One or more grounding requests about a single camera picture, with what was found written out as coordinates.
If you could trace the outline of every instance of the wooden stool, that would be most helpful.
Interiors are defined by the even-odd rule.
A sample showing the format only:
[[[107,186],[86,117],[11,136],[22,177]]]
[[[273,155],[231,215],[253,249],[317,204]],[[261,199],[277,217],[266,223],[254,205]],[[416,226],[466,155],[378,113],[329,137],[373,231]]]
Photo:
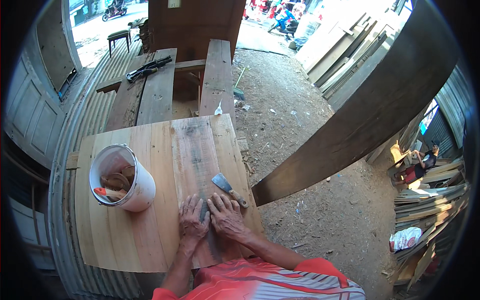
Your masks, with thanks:
[[[107,37],[108,50],[110,52],[110,58],[112,58],[112,41],[113,41],[113,47],[115,47],[115,40],[121,39],[121,38],[126,38],[127,39],[127,50],[128,50],[128,53],[130,53],[130,46],[129,46],[129,43],[128,43],[128,39],[130,39],[130,43],[131,43],[132,42],[132,37],[130,36],[130,31],[128,29],[124,29],[124,30],[114,32]]]

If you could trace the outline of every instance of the street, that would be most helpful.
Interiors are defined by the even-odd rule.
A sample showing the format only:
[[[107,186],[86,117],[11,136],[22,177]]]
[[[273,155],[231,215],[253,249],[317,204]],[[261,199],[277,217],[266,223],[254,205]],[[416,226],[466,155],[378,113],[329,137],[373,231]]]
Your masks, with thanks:
[[[128,22],[148,16],[148,3],[127,6],[127,14],[102,21],[102,15],[78,26],[72,27],[73,39],[77,46],[82,66],[94,68],[108,52],[107,36],[116,31],[126,29]],[[138,32],[133,29],[132,38]]]

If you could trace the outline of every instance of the paint bucket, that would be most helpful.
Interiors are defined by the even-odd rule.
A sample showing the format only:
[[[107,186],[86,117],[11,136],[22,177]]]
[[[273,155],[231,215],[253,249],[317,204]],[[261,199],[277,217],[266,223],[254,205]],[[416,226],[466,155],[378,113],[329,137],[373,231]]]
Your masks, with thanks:
[[[121,173],[129,166],[135,166],[135,177],[125,197],[112,202],[106,196],[100,196],[93,191],[94,188],[101,187],[102,175]],[[100,205],[141,212],[152,204],[155,197],[155,181],[152,175],[145,170],[137,156],[125,144],[112,144],[103,148],[92,162],[89,179],[90,190]]]

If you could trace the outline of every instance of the wrinkled hand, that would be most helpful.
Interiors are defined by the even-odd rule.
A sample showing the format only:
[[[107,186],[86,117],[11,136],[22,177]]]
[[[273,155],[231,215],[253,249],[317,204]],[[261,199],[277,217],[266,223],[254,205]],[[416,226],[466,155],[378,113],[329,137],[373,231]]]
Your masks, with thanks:
[[[180,227],[183,231],[183,238],[187,240],[200,241],[208,232],[210,225],[210,212],[205,213],[203,222],[200,222],[200,211],[202,210],[203,199],[198,200],[197,194],[188,196],[180,206]]]
[[[230,201],[225,195],[213,194],[213,200],[207,200],[210,208],[212,225],[215,231],[229,239],[239,241],[248,233],[249,229],[243,224],[240,205],[237,201]]]

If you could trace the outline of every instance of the red shorts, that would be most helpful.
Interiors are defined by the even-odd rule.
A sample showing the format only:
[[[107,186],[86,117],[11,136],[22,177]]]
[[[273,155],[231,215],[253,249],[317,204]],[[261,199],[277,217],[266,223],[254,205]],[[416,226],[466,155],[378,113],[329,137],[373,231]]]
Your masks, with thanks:
[[[411,166],[409,168],[405,169],[405,183],[406,184],[411,184],[415,180],[417,180],[417,176],[415,175],[415,166]]]

